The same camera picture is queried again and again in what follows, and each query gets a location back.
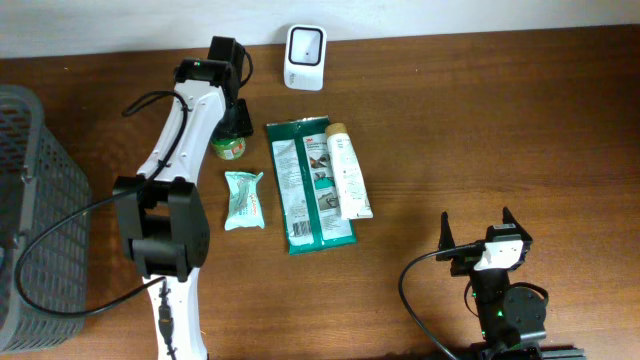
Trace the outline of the green lid jar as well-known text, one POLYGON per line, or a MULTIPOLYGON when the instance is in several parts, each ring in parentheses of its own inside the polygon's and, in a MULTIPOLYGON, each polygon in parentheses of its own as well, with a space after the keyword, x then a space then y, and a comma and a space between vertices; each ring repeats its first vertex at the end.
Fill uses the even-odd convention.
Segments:
POLYGON ((240 158, 246 150, 244 137, 234 139, 213 139, 210 145, 214 153, 223 160, 236 160, 240 158))

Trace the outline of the dark green 3M package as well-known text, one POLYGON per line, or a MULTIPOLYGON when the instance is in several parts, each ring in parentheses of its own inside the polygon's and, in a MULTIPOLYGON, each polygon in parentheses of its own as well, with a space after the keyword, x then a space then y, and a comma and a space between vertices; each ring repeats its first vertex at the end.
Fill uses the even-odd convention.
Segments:
POLYGON ((291 255, 356 242, 352 223, 340 215, 325 134, 329 125, 323 116, 266 126, 291 255))

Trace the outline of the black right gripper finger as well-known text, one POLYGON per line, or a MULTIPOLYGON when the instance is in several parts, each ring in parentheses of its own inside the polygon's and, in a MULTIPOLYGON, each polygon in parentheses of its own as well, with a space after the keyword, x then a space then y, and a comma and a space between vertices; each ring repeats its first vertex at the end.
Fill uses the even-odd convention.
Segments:
POLYGON ((436 256, 437 261, 449 261, 451 255, 447 254, 447 251, 455 248, 455 242, 452 235, 452 231, 449 224, 448 213, 443 212, 440 217, 440 236, 438 242, 438 252, 436 256))
POLYGON ((507 207, 504 207, 502 209, 502 221, 503 221, 504 224, 513 224, 515 226, 516 230, 518 231, 518 233, 521 235, 522 240, 524 242, 526 242, 526 243, 531 243, 532 242, 532 237, 519 224, 519 222, 515 219, 515 217, 513 216, 513 214, 511 213, 511 211, 507 207))

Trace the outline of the mint green wipes packet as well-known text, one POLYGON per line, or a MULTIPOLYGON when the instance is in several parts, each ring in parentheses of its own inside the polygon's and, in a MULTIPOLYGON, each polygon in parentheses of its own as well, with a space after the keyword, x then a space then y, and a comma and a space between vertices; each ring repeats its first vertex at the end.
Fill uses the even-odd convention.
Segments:
POLYGON ((226 231, 236 228, 265 227, 262 207, 258 198, 257 186, 263 174, 247 172, 225 173, 229 186, 229 211, 224 224, 226 231))

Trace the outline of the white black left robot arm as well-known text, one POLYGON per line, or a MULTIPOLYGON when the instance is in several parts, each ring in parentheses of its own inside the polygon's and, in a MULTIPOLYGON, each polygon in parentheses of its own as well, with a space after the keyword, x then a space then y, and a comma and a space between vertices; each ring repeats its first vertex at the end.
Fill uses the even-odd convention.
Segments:
POLYGON ((250 62, 185 59, 168 92, 144 95, 125 115, 168 97, 171 110, 151 154, 133 177, 117 178, 113 193, 124 253, 141 275, 156 323, 161 359, 206 359, 200 328, 198 277, 210 227, 197 189, 213 138, 250 132, 239 90, 250 62))

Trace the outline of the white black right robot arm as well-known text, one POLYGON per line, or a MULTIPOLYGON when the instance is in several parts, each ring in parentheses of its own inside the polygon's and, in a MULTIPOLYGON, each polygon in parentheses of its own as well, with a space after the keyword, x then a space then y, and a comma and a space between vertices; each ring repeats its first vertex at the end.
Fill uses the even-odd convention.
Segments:
POLYGON ((448 261, 453 277, 468 277, 465 294, 474 298, 483 341, 472 346, 469 359, 584 359, 573 347, 547 348, 544 326, 548 292, 526 282, 511 282, 530 251, 533 238, 508 208, 502 222, 491 225, 483 239, 457 245, 448 214, 441 214, 438 261, 448 261))

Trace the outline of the white tube with tan cap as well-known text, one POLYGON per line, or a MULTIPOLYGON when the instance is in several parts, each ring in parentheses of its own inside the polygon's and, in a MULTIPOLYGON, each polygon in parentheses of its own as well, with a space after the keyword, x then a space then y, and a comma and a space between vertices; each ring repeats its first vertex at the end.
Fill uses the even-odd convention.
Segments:
POLYGON ((368 219, 373 211, 364 177, 344 123, 332 123, 326 130, 335 187, 343 220, 368 219))

